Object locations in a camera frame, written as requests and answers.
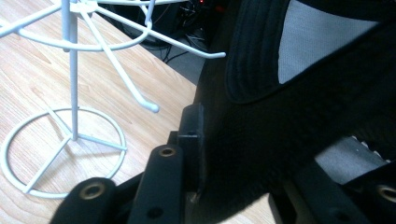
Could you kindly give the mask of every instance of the light wood surface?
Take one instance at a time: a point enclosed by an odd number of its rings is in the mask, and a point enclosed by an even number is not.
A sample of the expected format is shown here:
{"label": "light wood surface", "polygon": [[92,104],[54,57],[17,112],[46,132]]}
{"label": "light wood surface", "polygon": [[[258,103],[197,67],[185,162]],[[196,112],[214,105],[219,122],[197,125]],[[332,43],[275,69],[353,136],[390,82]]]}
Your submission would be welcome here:
{"label": "light wood surface", "polygon": [[[50,5],[49,0],[2,0],[0,19],[15,21]],[[108,43],[129,40],[98,15],[92,18]],[[57,12],[28,26],[27,30],[61,39],[60,24],[60,12]],[[80,43],[95,43],[82,21],[78,31]],[[140,46],[119,50],[116,55],[137,88],[161,107],[158,114],[153,114],[139,106],[103,52],[78,55],[78,104],[108,114],[125,133],[127,155],[113,177],[120,184],[143,172],[150,151],[165,144],[169,132],[177,130],[182,109],[192,103],[195,86]],[[0,38],[0,62],[2,143],[13,127],[33,114],[45,111],[48,106],[70,106],[68,54],[62,49],[8,35]],[[58,114],[70,120],[68,112]],[[119,141],[114,128],[102,119],[82,112],[78,122],[81,133]],[[49,117],[38,119],[20,131],[8,155],[16,176],[27,183],[62,139],[62,131]],[[72,142],[35,189],[69,191],[84,179],[106,175],[118,157],[119,153],[108,147],[84,140]],[[0,223],[48,223],[61,201],[25,195],[0,174]],[[266,197],[225,223],[273,223]]]}

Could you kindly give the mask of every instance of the black fabric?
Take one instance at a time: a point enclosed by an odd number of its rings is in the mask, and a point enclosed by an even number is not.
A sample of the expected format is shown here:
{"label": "black fabric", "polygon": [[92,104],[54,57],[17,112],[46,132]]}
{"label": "black fabric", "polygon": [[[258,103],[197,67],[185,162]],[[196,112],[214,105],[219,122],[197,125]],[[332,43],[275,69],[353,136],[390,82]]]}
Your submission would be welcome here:
{"label": "black fabric", "polygon": [[[240,4],[232,0],[213,51],[231,48]],[[395,106],[392,36],[395,20],[377,25],[252,104],[228,98],[227,59],[207,61],[195,103],[205,108],[208,173],[191,223],[216,223],[240,211],[379,110]]]}
{"label": "black fabric", "polygon": [[232,101],[252,102],[279,86],[278,49],[288,5],[289,0],[242,1],[226,69]]}
{"label": "black fabric", "polygon": [[298,0],[320,11],[363,21],[386,21],[396,11],[392,0]]}

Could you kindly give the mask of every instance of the white metal wire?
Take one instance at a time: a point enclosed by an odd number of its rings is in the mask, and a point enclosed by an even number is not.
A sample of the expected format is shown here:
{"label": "white metal wire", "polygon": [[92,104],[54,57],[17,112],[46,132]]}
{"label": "white metal wire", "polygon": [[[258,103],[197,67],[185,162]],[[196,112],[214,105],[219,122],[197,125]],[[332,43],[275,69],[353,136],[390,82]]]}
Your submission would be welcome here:
{"label": "white metal wire", "polygon": [[[36,197],[42,197],[42,198],[48,198],[48,199],[62,199],[67,196],[67,193],[44,192],[41,190],[33,189],[33,186],[35,185],[35,183],[44,174],[44,172],[47,170],[47,168],[52,164],[52,162],[55,160],[56,156],[59,155],[59,153],[62,151],[64,146],[71,140],[71,132],[68,131],[70,129],[64,124],[64,122],[61,119],[59,119],[59,117],[57,115],[53,116],[55,114],[55,112],[65,111],[65,110],[71,110],[71,108],[70,107],[62,107],[62,108],[57,108],[57,109],[49,109],[48,111],[33,115],[30,118],[22,121],[16,127],[14,127],[11,130],[11,132],[7,135],[3,145],[1,146],[0,166],[1,166],[1,169],[2,169],[6,179],[20,191],[29,193]],[[116,129],[116,132],[119,134],[120,143],[118,145],[112,143],[112,145],[116,146],[116,147],[114,147],[115,149],[120,150],[120,156],[119,156],[119,159],[116,162],[115,166],[113,167],[113,169],[106,175],[106,178],[111,178],[120,169],[120,166],[122,165],[122,162],[125,158],[125,153],[126,153],[125,135],[124,135],[122,129],[120,128],[120,126],[117,124],[117,122],[114,119],[112,119],[110,116],[106,115],[105,113],[95,110],[95,109],[92,109],[92,108],[83,107],[83,106],[81,106],[78,110],[93,113],[94,115],[97,115],[97,116],[107,120]],[[38,172],[35,174],[34,178],[32,178],[32,180],[29,181],[28,184],[24,184],[14,175],[14,173],[12,172],[12,170],[9,166],[9,162],[8,162],[9,146],[10,146],[11,142],[13,141],[14,137],[26,125],[28,125],[31,122],[34,122],[37,119],[45,117],[47,115],[51,115],[53,118],[58,117],[57,119],[55,119],[55,121],[61,127],[61,129],[65,132],[66,137],[60,143],[59,147],[54,151],[52,157],[50,157],[50,159],[48,159],[46,161],[46,163],[38,170]],[[112,147],[110,144],[103,144],[103,143],[107,143],[107,142],[103,141],[101,139],[91,137],[91,138],[87,138],[86,140],[100,144],[100,145]]]}

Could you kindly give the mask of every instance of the white wire stand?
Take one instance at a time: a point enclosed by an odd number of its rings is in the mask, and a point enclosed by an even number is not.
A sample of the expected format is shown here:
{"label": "white wire stand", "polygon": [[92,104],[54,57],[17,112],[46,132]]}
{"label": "white wire stand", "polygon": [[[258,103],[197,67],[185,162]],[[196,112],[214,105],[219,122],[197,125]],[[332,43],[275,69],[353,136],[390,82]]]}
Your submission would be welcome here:
{"label": "white wire stand", "polygon": [[[117,124],[117,122],[109,117],[108,115],[100,112],[98,110],[78,106],[78,52],[79,51],[104,51],[107,58],[111,61],[117,72],[119,73],[120,77],[122,78],[123,82],[127,86],[128,90],[131,92],[132,96],[136,99],[136,101],[145,107],[147,110],[157,113],[159,112],[159,107],[154,103],[147,101],[139,90],[136,88],[130,77],[126,74],[125,70],[120,65],[119,61],[117,60],[116,56],[113,53],[113,50],[118,49],[126,49],[136,44],[142,42],[148,35],[152,35],[156,38],[161,39],[164,42],[177,46],[181,49],[189,51],[193,54],[198,56],[213,59],[224,57],[225,53],[206,53],[202,52],[198,49],[191,48],[190,46],[184,45],[172,38],[169,38],[165,35],[161,35],[153,30],[152,28],[152,21],[151,21],[151,14],[152,10],[154,9],[154,5],[159,4],[170,4],[175,2],[181,2],[180,0],[150,0],[150,1],[139,1],[139,0],[120,0],[120,1],[113,1],[113,0],[62,0],[55,1],[53,0],[53,5],[38,11],[30,16],[27,16],[23,19],[18,21],[14,21],[9,23],[7,21],[0,20],[0,38],[12,33],[20,35],[22,37],[31,39],[33,41],[53,46],[56,48],[64,49],[64,51],[69,52],[69,62],[70,62],[70,89],[71,89],[71,107],[65,108],[57,108],[51,109],[48,108],[47,111],[39,113],[37,115],[33,115],[32,117],[28,118],[27,120],[21,122],[17,125],[6,137],[4,144],[1,147],[1,154],[0,154],[0,162],[1,162],[1,169],[5,174],[8,181],[10,181],[16,188],[20,189],[24,193],[28,193],[37,197],[43,198],[51,198],[51,199],[61,199],[67,196],[67,193],[56,193],[56,192],[44,192],[35,189],[35,184],[39,181],[40,177],[46,172],[46,170],[50,167],[50,165],[55,161],[57,156],[62,152],[64,147],[70,141],[77,141],[78,139],[83,139],[86,141],[94,142],[99,145],[107,146],[115,148],[116,150],[120,151],[119,160],[117,161],[113,170],[106,176],[107,178],[111,178],[114,174],[120,169],[120,166],[123,162],[126,153],[126,143],[124,134]],[[145,25],[142,26],[136,22],[129,21],[117,14],[112,13],[102,7],[98,6],[98,3],[106,3],[106,4],[116,4],[116,5],[125,5],[125,6],[137,6],[140,7],[141,10],[146,15]],[[51,15],[57,11],[62,12],[62,34],[63,39],[53,39],[47,38],[43,35],[36,35],[32,32],[29,32],[23,29],[25,26],[32,24],[36,21],[39,21],[43,18],[46,18],[48,15]],[[136,30],[142,32],[142,34],[125,43],[119,43],[114,45],[108,45],[105,39],[101,36],[98,29],[95,27],[91,20],[91,15],[93,12],[99,12],[103,15],[108,16],[116,21],[120,21],[125,25],[128,25]],[[83,19],[88,27],[91,29],[96,41],[97,45],[82,45],[78,43],[78,18]],[[57,112],[60,111],[70,111],[71,118],[72,118],[72,125],[68,127],[65,122],[57,115]],[[99,116],[105,120],[107,120],[117,131],[120,142],[119,143],[111,143],[99,138],[95,138],[92,136],[88,136],[78,132],[78,111],[85,111],[94,114],[95,116]],[[59,146],[53,150],[52,155],[49,159],[41,166],[41,168],[37,171],[34,177],[27,183],[22,183],[13,173],[10,168],[8,162],[8,150],[9,146],[14,140],[14,137],[29,123],[34,122],[42,117],[50,116],[53,120],[56,121],[58,127],[63,130],[64,132],[64,140],[59,143]]]}

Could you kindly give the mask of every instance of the screw hole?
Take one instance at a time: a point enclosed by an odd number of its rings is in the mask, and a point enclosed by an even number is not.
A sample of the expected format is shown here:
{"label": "screw hole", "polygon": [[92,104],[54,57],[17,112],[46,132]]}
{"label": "screw hole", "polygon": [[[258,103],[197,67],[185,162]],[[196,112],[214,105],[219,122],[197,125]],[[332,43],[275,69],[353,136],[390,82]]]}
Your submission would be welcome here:
{"label": "screw hole", "polygon": [[104,192],[105,185],[100,182],[95,182],[85,186],[79,193],[79,197],[84,200],[91,200],[101,196]]}
{"label": "screw hole", "polygon": [[148,217],[151,219],[159,218],[163,215],[163,210],[160,207],[153,207],[148,210]]}

